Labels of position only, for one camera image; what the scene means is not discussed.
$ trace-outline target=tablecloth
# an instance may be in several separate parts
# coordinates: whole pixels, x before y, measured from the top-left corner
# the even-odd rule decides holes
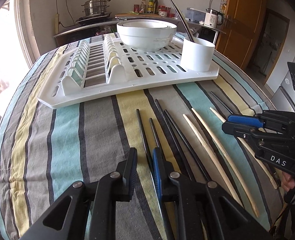
[[[102,39],[104,36],[88,41]],[[244,177],[259,209],[257,221],[266,229],[270,227],[283,206],[280,190],[273,188],[242,144],[222,132],[221,121],[209,110],[213,107],[225,118],[229,115],[210,91],[235,113],[253,115],[264,109],[274,110],[267,96],[242,70],[215,52],[213,60],[220,65],[216,80],[139,90],[53,110],[40,103],[37,94],[60,55],[78,44],[74,42],[42,55],[17,88],[0,122],[0,232],[4,239],[22,236],[74,181],[97,181],[114,171],[117,163],[127,157],[130,147],[138,151],[138,181],[132,201],[117,203],[117,239],[166,239],[135,114],[137,108],[150,149],[155,147],[148,122],[151,117],[166,159],[176,171],[186,174],[186,170],[156,108],[156,98],[173,116],[212,179],[227,189],[182,114],[192,120],[218,157],[245,209],[253,215],[235,174],[191,107],[200,113]],[[204,182],[192,157],[185,147],[183,150],[197,181]]]

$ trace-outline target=bowl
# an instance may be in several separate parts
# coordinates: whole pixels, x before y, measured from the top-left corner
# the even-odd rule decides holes
[[[173,23],[149,19],[128,20],[117,24],[122,42],[132,49],[144,52],[157,51],[167,46],[176,29],[177,26]]]

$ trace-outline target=utensil holder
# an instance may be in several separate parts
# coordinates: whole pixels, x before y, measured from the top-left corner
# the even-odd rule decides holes
[[[184,38],[181,66],[198,72],[207,72],[211,64],[215,45],[212,42],[194,38],[191,42]]]

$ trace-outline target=wooden door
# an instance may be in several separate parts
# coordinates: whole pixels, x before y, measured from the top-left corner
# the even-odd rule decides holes
[[[261,32],[266,0],[228,0],[225,23],[216,49],[244,69]]]

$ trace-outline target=bottle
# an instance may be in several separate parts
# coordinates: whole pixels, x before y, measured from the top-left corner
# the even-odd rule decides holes
[[[147,4],[147,13],[153,13],[154,3],[153,0],[149,0]]]
[[[153,10],[153,13],[154,14],[158,14],[158,7],[159,7],[159,2],[158,2],[158,0],[155,0],[154,1],[154,10]]]
[[[146,7],[145,0],[142,0],[141,7],[140,7],[140,13],[145,13],[145,7]]]

